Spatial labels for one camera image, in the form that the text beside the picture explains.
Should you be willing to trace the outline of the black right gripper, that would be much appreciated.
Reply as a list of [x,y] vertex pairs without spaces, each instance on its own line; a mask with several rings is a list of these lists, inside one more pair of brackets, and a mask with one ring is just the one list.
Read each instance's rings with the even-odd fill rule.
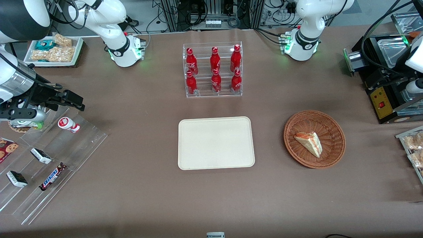
[[28,91],[20,95],[20,101],[23,101],[23,106],[20,109],[26,110],[31,108],[31,105],[41,105],[48,107],[51,110],[57,110],[56,104],[67,107],[74,107],[79,111],[85,111],[86,106],[83,104],[83,98],[73,91],[65,90],[62,93],[60,90],[62,86],[58,83],[48,83],[42,86],[34,83]]

